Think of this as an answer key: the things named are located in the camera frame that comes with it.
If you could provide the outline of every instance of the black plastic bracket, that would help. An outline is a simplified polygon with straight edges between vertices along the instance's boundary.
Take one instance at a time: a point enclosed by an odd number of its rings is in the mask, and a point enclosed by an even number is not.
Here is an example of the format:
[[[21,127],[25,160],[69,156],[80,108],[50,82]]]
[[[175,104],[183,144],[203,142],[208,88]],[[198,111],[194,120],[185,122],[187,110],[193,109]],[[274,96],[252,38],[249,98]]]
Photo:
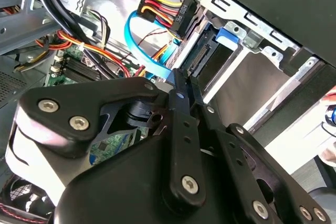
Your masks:
[[[324,216],[326,212],[299,186],[299,184],[268,154],[268,152],[239,124],[231,124],[227,130],[236,136],[237,147],[246,153],[246,158],[251,159],[250,168],[254,180],[268,203],[276,206],[278,216],[284,223],[323,223],[319,218],[312,217],[308,220],[300,208],[306,209],[311,216],[314,209],[319,209]]]
[[[130,114],[127,110],[130,104],[153,103],[159,94],[166,96],[166,93],[145,78],[31,89],[21,97],[15,121],[27,137],[50,150],[64,157],[80,157],[89,151],[94,141],[139,126],[139,120],[134,120],[137,122],[134,125],[112,125],[112,122],[117,122],[117,118],[126,121],[125,118]],[[53,113],[42,111],[38,106],[42,100],[56,102],[59,109]],[[84,117],[89,122],[89,127],[83,131],[75,130],[69,123],[74,116]]]
[[[169,110],[157,132],[166,138],[162,194],[173,212],[187,215],[203,206],[205,183],[197,121],[190,116],[186,75],[176,69],[172,75],[175,89],[169,92]]]

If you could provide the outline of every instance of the screw head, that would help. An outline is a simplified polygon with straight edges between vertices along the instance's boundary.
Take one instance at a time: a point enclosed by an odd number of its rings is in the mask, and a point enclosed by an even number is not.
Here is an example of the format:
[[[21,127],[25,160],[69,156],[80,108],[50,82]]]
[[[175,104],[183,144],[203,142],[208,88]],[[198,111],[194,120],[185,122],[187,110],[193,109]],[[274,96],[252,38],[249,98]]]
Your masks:
[[[261,202],[257,200],[253,201],[253,208],[254,208],[254,211],[264,220],[268,219],[268,211]]]
[[[241,127],[239,127],[239,126],[236,127],[236,130],[237,130],[240,134],[243,134],[243,133],[244,133],[244,130],[243,130]]]
[[[301,211],[302,215],[305,216],[305,218],[307,220],[312,220],[313,219],[310,212],[308,212],[308,210],[306,208],[300,207],[300,211]]]
[[[69,123],[76,131],[84,131],[90,126],[89,121],[82,116],[72,117]]]
[[[210,106],[206,107],[210,113],[215,113],[215,110],[211,108]]]
[[[149,83],[145,83],[145,87],[148,88],[149,90],[153,90],[153,86],[150,85]]]
[[[197,194],[198,192],[198,183],[191,176],[184,176],[182,178],[182,186],[190,194]]]
[[[38,107],[40,110],[47,113],[53,113],[59,109],[58,104],[53,100],[42,100],[38,103]]]
[[[316,216],[322,220],[322,221],[327,221],[326,217],[324,216],[324,214],[317,208],[314,208],[314,213],[316,214]]]

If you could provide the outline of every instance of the red wire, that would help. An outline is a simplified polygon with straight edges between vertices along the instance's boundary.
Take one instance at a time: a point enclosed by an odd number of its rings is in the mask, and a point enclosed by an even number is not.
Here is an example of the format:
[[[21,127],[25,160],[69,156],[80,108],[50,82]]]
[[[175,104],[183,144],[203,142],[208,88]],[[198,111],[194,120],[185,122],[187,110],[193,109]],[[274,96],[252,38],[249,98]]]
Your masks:
[[[5,11],[5,13],[7,13],[7,14],[14,14],[10,9],[8,9],[8,8],[2,8],[2,10],[4,10]]]
[[[142,65],[142,66],[135,72],[134,76],[138,76],[138,75],[141,73],[141,71],[144,70],[144,68],[145,68],[145,66]]]
[[[166,23],[161,17],[156,17],[156,19],[157,19],[162,25],[164,25],[165,27],[168,27],[168,28],[172,27],[171,24]]]
[[[40,47],[44,47],[44,45],[38,41],[38,40],[35,40],[35,42],[40,46]],[[67,41],[67,42],[64,42],[63,44],[60,44],[60,45],[50,45],[49,46],[49,49],[50,50],[63,50],[63,49],[67,49],[69,47],[71,47],[72,43]]]
[[[169,13],[169,14],[173,14],[173,15],[176,15],[178,13],[178,11],[174,11],[174,10],[170,10],[162,5],[159,5],[157,2],[154,2],[152,0],[145,0],[145,3],[146,4],[152,4],[152,5],[155,5],[157,8]]]
[[[30,222],[30,223],[37,223],[37,224],[45,224],[45,223],[47,223],[47,221],[45,221],[45,220],[31,220],[31,219],[26,219],[26,218],[23,218],[23,217],[21,217],[21,216],[19,216],[19,215],[16,215],[16,214],[10,212],[8,209],[6,209],[5,206],[4,206],[3,204],[0,204],[0,209],[1,209],[4,213],[6,213],[6,214],[8,214],[9,216],[12,216],[12,217],[14,217],[15,219],[18,219],[18,220],[22,220],[22,221]]]

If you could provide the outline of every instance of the orange wire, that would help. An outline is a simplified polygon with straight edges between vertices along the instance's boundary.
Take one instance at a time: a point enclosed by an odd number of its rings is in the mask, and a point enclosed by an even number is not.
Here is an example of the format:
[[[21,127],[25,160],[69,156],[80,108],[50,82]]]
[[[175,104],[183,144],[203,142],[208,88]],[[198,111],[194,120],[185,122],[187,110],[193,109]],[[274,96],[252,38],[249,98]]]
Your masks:
[[[36,44],[38,44],[40,47],[44,47],[44,45],[38,41],[37,39],[35,40]],[[59,44],[59,45],[50,45],[49,46],[49,50],[63,50],[63,49],[67,49],[69,47],[71,47],[72,43],[67,41],[64,42],[63,44]]]
[[[108,59],[114,61],[115,63],[117,63],[119,65],[119,67],[124,71],[126,77],[131,77],[129,70],[123,65],[122,61],[119,60],[116,56],[114,56],[110,52],[107,52],[105,50],[102,50],[98,47],[95,47],[95,46],[92,46],[92,45],[89,45],[89,44],[84,44],[84,43],[80,42],[79,40],[76,40],[76,39],[72,38],[71,36],[65,34],[63,31],[57,31],[57,35],[61,39],[68,40],[68,41],[70,41],[70,42],[72,42],[76,45],[83,45],[83,47],[85,47],[85,48],[87,48],[91,51],[98,52],[99,54],[104,55],[106,58],[108,58]]]
[[[168,45],[165,45],[163,48],[161,48],[153,57],[153,60],[157,60],[161,54],[163,54],[167,50]],[[146,73],[146,69],[143,69],[139,76],[143,76]]]

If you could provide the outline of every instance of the floor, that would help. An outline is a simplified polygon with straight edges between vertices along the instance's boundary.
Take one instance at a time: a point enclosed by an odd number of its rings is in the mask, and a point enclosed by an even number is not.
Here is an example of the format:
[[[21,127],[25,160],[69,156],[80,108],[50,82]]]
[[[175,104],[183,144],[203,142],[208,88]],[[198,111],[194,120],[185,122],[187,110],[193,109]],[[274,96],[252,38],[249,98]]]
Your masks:
[[[292,177],[305,189],[307,192],[312,191],[319,187],[326,186],[322,176],[315,164],[315,161],[312,159],[300,169],[295,171],[292,174]],[[336,211],[331,211],[325,209],[329,215],[331,222],[336,224]]]

